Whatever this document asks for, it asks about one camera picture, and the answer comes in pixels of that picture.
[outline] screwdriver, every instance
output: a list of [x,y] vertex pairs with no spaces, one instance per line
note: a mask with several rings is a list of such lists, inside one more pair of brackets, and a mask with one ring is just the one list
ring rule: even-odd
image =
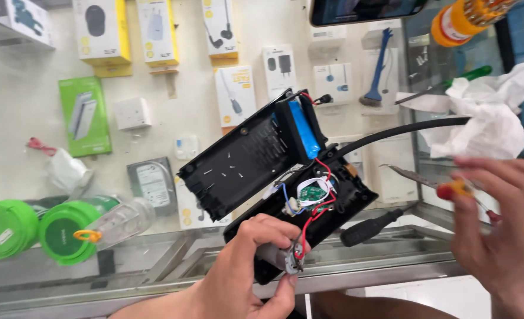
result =
[[407,210],[416,207],[421,202],[421,200],[415,201],[404,208],[398,208],[394,211],[387,212],[379,218],[367,219],[363,222],[360,222],[346,229],[341,234],[341,242],[345,245],[345,247],[352,247],[358,245],[359,243],[364,243],[365,241],[378,235],[382,229],[386,228],[386,226],[390,225],[392,222],[397,221]]
[[475,188],[475,185],[471,181],[458,179],[450,183],[439,185],[437,187],[436,192],[437,197],[444,200],[452,200],[453,194],[455,193],[469,198],[473,198],[474,200],[476,200],[477,204],[485,211],[486,215],[493,223],[501,221],[502,217],[499,214],[488,209],[488,207],[486,207],[486,205],[483,204],[482,201],[475,197],[475,195],[473,194],[473,190]]
[[[467,80],[472,81],[472,80],[474,80],[476,78],[485,77],[485,76],[491,74],[491,72],[492,72],[492,67],[490,65],[485,65],[485,66],[481,66],[478,69],[474,69],[472,71],[469,71],[469,72],[466,72],[464,74],[461,74],[458,77],[459,78],[466,78]],[[411,97],[407,97],[407,98],[398,100],[398,101],[394,102],[394,104],[398,105],[398,104],[402,104],[404,102],[407,102],[409,100],[413,100],[415,98],[419,98],[422,95],[428,94],[431,91],[435,91],[436,89],[448,89],[453,84],[453,80],[454,79],[449,79],[449,80],[443,81],[442,83],[439,83],[439,84],[437,84],[435,86],[430,86],[427,90],[419,92],[418,94],[414,94]]]

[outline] open device housing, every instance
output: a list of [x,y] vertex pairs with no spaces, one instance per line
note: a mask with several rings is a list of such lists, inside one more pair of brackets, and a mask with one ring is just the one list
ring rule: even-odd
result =
[[[315,137],[314,146],[319,150],[315,155],[331,169],[337,191],[333,209],[310,223],[307,229],[306,240],[311,247],[378,198],[343,157],[335,156],[336,145],[325,146],[327,139],[319,128],[312,101],[305,94],[307,90],[297,93],[286,90],[180,169],[178,176],[213,221],[224,218],[295,164],[311,167],[293,173],[284,181],[289,194],[296,193],[297,185],[304,180],[327,174],[325,167],[310,158],[304,139],[307,128]],[[302,124],[306,132],[300,125],[300,116],[304,118]],[[242,221],[260,213],[303,228],[311,212],[294,217],[283,214],[281,209],[286,201],[281,191],[260,200],[224,230],[225,241],[234,238]],[[281,272],[255,257],[255,279],[260,284],[269,283]]]

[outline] blue wire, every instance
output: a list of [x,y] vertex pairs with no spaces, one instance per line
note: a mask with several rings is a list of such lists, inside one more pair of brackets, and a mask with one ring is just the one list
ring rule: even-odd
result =
[[286,184],[281,183],[278,187],[280,187],[280,186],[284,189],[284,197],[286,197],[286,204],[287,204],[287,206],[290,208],[290,210],[291,210],[292,212],[294,212],[294,214],[296,214],[296,215],[299,215],[299,214],[303,213],[303,212],[306,210],[306,208],[303,208],[303,209],[300,210],[299,212],[296,212],[296,211],[292,208],[292,205],[290,205],[290,198],[287,197],[287,192],[286,192]]

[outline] black screwdriver handle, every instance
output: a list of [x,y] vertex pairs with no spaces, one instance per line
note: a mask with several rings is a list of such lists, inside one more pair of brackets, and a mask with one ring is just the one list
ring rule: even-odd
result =
[[403,214],[404,211],[402,209],[396,209],[380,216],[379,218],[362,221],[351,228],[346,229],[341,234],[341,242],[346,247],[352,247],[359,243],[364,243],[378,235],[386,226],[397,221]]

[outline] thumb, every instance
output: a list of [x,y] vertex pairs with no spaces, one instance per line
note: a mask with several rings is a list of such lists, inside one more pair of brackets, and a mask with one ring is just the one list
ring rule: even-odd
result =
[[295,284],[297,275],[285,274],[280,279],[276,293],[260,309],[258,318],[285,319],[292,313],[295,306]]
[[455,203],[455,236],[451,248],[455,258],[465,268],[484,257],[484,244],[480,234],[479,207],[474,198],[453,195]]

